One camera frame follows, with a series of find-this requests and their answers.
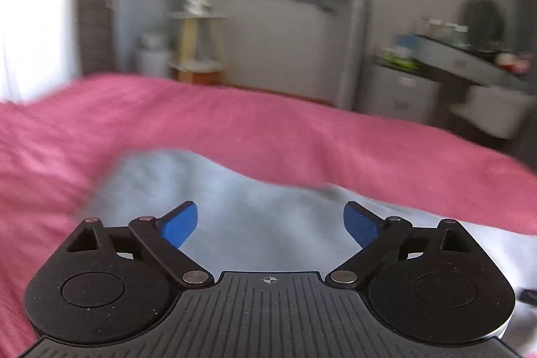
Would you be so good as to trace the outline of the grey knit pants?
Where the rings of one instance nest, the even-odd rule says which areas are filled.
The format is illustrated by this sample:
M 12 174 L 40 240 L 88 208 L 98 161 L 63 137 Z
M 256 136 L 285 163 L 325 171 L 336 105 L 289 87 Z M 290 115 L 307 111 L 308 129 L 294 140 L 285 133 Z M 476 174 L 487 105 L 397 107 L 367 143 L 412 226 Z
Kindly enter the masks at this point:
M 378 202 L 336 185 L 264 183 L 181 150 L 124 156 L 100 180 L 81 213 L 107 226 L 123 226 L 139 216 L 162 216 L 186 201 L 197 205 L 198 221 L 183 252 L 213 275 L 330 272 L 358 251 L 343 224 L 350 201 L 417 227 L 440 221 L 435 214 Z

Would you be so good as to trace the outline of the pink ribbed bed blanket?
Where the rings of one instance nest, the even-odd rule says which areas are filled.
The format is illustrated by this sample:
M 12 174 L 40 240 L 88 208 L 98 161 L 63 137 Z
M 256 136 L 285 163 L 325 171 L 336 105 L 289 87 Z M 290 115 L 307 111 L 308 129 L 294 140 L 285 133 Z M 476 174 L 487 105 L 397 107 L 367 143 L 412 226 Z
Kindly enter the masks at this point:
M 1 106 L 1 354 L 33 343 L 24 288 L 123 154 L 182 149 L 280 185 L 369 198 L 524 235 L 536 178 L 441 129 L 277 95 L 95 75 Z

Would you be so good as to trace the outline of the grey bedside cabinet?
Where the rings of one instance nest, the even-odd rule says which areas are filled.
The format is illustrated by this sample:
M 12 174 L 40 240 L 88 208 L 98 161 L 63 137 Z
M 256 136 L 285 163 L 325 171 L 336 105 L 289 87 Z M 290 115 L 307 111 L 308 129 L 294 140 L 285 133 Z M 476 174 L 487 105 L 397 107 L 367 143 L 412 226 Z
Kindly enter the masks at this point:
M 415 123 L 430 124 L 441 84 L 387 66 L 371 69 L 365 112 Z

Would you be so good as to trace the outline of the white fluffy chair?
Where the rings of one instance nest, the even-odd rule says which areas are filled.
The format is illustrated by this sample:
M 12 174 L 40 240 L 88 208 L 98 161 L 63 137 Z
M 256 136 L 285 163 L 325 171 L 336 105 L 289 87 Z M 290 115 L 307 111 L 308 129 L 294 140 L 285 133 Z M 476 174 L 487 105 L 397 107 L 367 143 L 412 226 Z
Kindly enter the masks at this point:
M 472 85 L 461 104 L 450 112 L 482 132 L 502 140 L 513 139 L 536 105 L 536 97 L 499 86 Z

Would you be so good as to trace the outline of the white waste bin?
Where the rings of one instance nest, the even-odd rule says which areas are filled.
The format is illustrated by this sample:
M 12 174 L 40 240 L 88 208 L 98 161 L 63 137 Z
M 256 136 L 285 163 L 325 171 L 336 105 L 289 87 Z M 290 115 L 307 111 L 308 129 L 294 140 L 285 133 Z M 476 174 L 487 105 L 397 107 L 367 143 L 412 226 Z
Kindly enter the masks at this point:
M 145 76 L 167 78 L 171 52 L 166 35 L 144 33 L 139 36 L 135 55 L 137 71 Z

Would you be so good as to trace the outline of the round side table wooden legs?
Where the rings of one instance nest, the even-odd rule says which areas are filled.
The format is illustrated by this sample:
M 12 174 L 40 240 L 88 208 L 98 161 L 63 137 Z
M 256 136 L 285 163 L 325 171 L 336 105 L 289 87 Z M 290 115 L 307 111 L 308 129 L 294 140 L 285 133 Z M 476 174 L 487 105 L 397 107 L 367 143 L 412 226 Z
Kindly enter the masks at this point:
M 227 66 L 225 33 L 222 22 L 229 16 L 218 11 L 192 14 L 187 11 L 168 12 L 167 17 L 181 23 L 175 58 L 170 67 L 176 79 L 191 85 L 216 85 L 224 83 Z M 208 32 L 210 55 L 203 55 L 201 29 Z

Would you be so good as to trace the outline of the white vanity desk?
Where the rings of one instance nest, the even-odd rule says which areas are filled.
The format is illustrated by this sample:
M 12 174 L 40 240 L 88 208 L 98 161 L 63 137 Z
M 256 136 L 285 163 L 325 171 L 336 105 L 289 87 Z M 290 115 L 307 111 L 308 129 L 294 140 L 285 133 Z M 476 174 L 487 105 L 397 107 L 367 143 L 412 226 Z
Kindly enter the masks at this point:
M 527 81 L 497 67 L 493 63 L 426 36 L 416 37 L 415 58 L 429 66 L 441 69 L 477 85 L 501 86 L 529 92 Z

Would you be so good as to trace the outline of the white refrigerator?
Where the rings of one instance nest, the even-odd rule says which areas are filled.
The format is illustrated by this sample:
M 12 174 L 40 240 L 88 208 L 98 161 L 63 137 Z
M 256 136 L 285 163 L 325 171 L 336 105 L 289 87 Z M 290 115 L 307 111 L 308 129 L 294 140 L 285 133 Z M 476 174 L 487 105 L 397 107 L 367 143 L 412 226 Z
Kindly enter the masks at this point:
M 371 0 L 214 1 L 228 83 L 355 108 Z

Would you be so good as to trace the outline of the round black mirror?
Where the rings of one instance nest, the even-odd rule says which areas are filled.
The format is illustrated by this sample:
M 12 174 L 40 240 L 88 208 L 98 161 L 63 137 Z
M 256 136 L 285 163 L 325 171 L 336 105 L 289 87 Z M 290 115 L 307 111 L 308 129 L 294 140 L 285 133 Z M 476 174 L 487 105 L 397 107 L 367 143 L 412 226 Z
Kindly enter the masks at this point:
M 468 42 L 473 50 L 494 52 L 503 42 L 505 20 L 495 1 L 465 0 L 459 20 L 467 27 Z

